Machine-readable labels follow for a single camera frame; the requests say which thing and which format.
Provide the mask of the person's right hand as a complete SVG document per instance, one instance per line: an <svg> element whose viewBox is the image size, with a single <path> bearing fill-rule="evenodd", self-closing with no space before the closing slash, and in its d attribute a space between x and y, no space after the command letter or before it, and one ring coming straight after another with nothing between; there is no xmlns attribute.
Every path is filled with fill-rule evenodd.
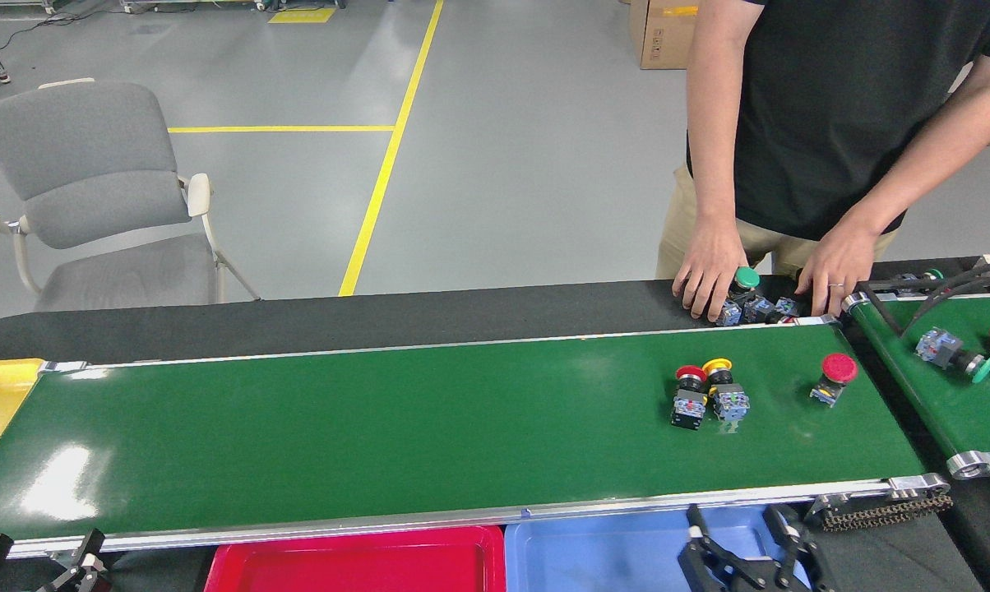
<svg viewBox="0 0 990 592"><path fill-rule="evenodd" d="M672 285L691 318L716 320L739 267L748 267L736 219L699 218Z"/></svg>

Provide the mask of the person's left hand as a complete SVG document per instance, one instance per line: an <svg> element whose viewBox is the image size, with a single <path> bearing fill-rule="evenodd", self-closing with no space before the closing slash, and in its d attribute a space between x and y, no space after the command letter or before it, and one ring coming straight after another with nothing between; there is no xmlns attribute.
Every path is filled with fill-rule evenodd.
<svg viewBox="0 0 990 592"><path fill-rule="evenodd" d="M819 241L801 269L796 289L810 296L812 315L841 314L845 297L870 277L879 238L879 231L844 220Z"/></svg>

